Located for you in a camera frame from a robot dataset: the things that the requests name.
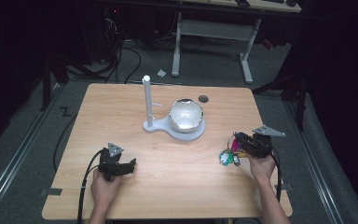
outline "black cable bundle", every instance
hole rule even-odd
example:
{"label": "black cable bundle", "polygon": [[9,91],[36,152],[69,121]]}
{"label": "black cable bundle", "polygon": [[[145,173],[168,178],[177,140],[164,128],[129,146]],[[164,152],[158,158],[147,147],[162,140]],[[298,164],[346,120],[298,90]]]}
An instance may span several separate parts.
{"label": "black cable bundle", "polygon": [[278,171],[278,184],[277,184],[277,199],[278,202],[281,200],[281,190],[282,190],[282,172],[281,172],[281,167],[280,167],[280,163],[279,160],[277,160],[277,158],[271,153],[270,154],[272,159],[275,161],[275,164],[277,165],[277,171]]}
{"label": "black cable bundle", "polygon": [[92,168],[91,165],[94,162],[95,158],[97,158],[97,156],[99,156],[102,153],[102,150],[98,151],[91,159],[91,161],[89,162],[89,166],[87,167],[86,173],[84,175],[83,178],[83,182],[81,184],[81,190],[80,190],[80,196],[79,196],[79,207],[78,207],[78,211],[77,211],[77,224],[81,224],[81,220],[82,220],[82,214],[83,214],[83,200],[84,200],[84,193],[86,191],[86,183],[87,183],[87,176],[89,175],[89,173],[96,168],[97,166],[94,166]]}

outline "gray carpet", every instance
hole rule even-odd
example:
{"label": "gray carpet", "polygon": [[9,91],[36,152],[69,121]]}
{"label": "gray carpet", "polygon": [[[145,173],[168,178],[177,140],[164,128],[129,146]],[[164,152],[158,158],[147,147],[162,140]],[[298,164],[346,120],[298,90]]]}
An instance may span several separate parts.
{"label": "gray carpet", "polygon": [[[185,47],[195,48],[196,46],[197,44],[193,46],[188,44]],[[131,75],[129,82],[139,82],[142,76],[149,75],[152,77],[152,82],[157,83],[255,89],[275,78],[290,46],[277,47],[272,50],[259,45],[253,47],[249,58],[254,75],[254,84],[251,86],[244,82],[238,55],[224,51],[225,48],[231,48],[231,46],[219,46],[221,51],[216,50],[215,46],[213,50],[211,48],[202,46],[199,49],[183,49],[180,76],[171,77],[172,46],[151,48],[139,44],[133,50],[141,55],[141,64]],[[136,53],[128,49],[122,50],[121,62],[118,66],[119,83],[125,80],[138,62],[139,58]],[[101,66],[94,64],[91,68],[98,70]],[[159,69],[168,73],[166,77],[157,76]],[[114,83],[115,80],[115,74],[113,74],[109,83]],[[61,86],[54,91],[56,100],[49,112],[45,114],[46,118],[36,133],[21,168],[15,172],[14,179],[0,201],[0,223],[74,223],[73,220],[47,221],[43,219],[41,212],[46,198],[40,196],[40,191],[48,189],[52,183],[55,174],[54,149],[63,130],[78,111],[86,89],[92,82],[101,82],[101,80],[71,76],[66,86]],[[38,85],[32,97],[13,116],[9,127],[0,138],[0,176],[26,137],[32,123],[37,116],[40,116],[41,95],[42,88]],[[312,155],[317,161],[342,218],[337,223],[358,223],[356,194],[324,138],[323,129],[313,111],[310,98],[307,98],[307,110],[304,116],[305,132],[303,133],[300,133],[293,123],[290,110],[296,102],[282,102],[278,91],[267,91],[256,95],[255,99],[264,123],[286,133],[284,138],[274,137],[273,145],[281,158],[283,180],[292,187],[288,191],[294,210],[290,217],[292,223],[332,223],[307,164],[304,139],[311,148]],[[64,116],[65,107],[67,108],[66,115],[70,116]],[[72,125],[58,145],[57,163],[60,161],[71,127]],[[237,220],[236,223],[256,222],[251,218],[244,218]]]}

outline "white base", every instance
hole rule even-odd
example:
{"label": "white base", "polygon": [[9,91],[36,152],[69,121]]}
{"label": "white base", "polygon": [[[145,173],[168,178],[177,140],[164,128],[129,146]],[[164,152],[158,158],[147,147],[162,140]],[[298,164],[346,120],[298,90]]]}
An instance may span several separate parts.
{"label": "white base", "polygon": [[173,127],[171,127],[168,116],[164,119],[153,120],[153,126],[147,126],[147,121],[144,122],[144,129],[147,133],[153,132],[165,132],[168,133],[172,138],[175,138],[179,141],[193,141],[201,137],[205,131],[205,119],[202,120],[199,128],[192,133],[179,133]]}

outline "floor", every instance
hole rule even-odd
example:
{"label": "floor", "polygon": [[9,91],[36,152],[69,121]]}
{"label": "floor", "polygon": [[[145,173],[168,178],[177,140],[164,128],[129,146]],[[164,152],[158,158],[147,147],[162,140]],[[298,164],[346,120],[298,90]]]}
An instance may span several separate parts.
{"label": "floor", "polygon": [[[142,76],[149,75],[154,84],[253,90],[275,78],[290,49],[289,45],[275,49],[254,45],[249,58],[254,83],[248,85],[244,82],[238,54],[229,50],[238,49],[236,45],[240,43],[222,46],[223,42],[219,41],[212,39],[208,45],[194,41],[184,43],[179,77],[170,75],[172,42],[160,42],[161,45],[150,47],[128,41],[121,51],[117,74],[113,73],[107,82],[123,83],[128,79],[128,83],[140,83]],[[95,63],[89,68],[98,70],[103,66]],[[158,76],[160,70],[167,75]],[[60,162],[73,125],[71,119],[81,107],[88,85],[94,82],[103,80],[71,75],[67,85],[56,85],[53,78],[52,104],[42,113],[39,111],[42,103],[42,86],[39,84],[11,119],[0,138],[0,223],[74,222],[43,219],[41,211],[46,197],[41,191],[51,185],[55,175],[53,164]],[[266,91],[255,95],[255,99],[263,122],[282,130],[287,136],[274,138],[273,144],[280,153],[283,179],[294,209],[291,222],[358,223],[356,194],[324,137],[311,99],[307,99],[305,132],[301,132],[294,123],[296,101],[282,102],[279,93]],[[260,220],[241,218],[235,223],[258,223]],[[177,223],[177,220],[165,221]]]}

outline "white desk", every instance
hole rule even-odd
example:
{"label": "white desk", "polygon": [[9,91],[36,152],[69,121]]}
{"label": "white desk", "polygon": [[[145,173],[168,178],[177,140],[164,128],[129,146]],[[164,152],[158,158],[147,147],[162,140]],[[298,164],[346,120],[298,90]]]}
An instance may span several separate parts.
{"label": "white desk", "polygon": [[[212,5],[221,5],[227,7],[238,7],[235,0],[183,0],[180,2],[189,2],[189,3],[202,3],[202,4],[212,4]],[[300,12],[301,8],[299,5],[294,7],[289,7],[286,4],[280,3],[271,3],[261,0],[248,0],[251,5],[251,9],[260,9],[260,10],[273,10],[280,12]],[[244,40],[247,41],[247,45],[243,50],[243,53],[240,54],[240,62],[242,65],[243,75],[245,77],[245,82],[248,84],[253,83],[253,78],[251,71],[249,69],[248,57],[252,49],[252,45],[255,42],[255,37],[259,28],[261,20],[255,20],[254,25],[245,26],[245,25],[236,25],[236,24],[227,24],[227,23],[218,23],[218,22],[208,22],[208,21],[192,21],[192,20],[183,20],[182,13],[178,13],[178,21],[176,28],[176,45],[175,51],[173,54],[172,62],[172,75],[174,77],[179,76],[180,70],[180,41],[181,35],[200,35],[207,37],[215,38],[225,38],[225,39],[235,39],[235,40]]]}

